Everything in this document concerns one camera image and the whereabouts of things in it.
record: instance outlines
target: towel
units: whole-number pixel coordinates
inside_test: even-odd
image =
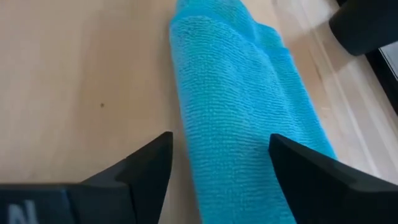
[[[270,134],[335,154],[278,33],[238,0],[180,0],[170,45],[203,223],[295,223]]]

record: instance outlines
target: light wood table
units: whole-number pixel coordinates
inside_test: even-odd
[[[334,0],[245,0],[291,49],[339,158],[398,181],[397,118],[325,25]],[[175,0],[0,0],[0,182],[78,182],[175,134],[161,223],[199,223],[169,47]]]

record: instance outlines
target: wooden surface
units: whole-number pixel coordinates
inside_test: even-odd
[[[398,183],[398,119],[334,0],[245,0],[291,50],[341,161]],[[170,61],[175,0],[0,0],[0,181],[77,182],[171,130],[161,223],[198,223]]]

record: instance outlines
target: black clamp jaw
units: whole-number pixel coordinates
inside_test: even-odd
[[[0,185],[0,223],[158,223],[172,157],[166,132],[79,184]]]

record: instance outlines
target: blue microfiber towel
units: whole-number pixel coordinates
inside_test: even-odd
[[[335,154],[278,33],[238,0],[181,0],[170,44],[203,222],[294,223],[270,134]]]

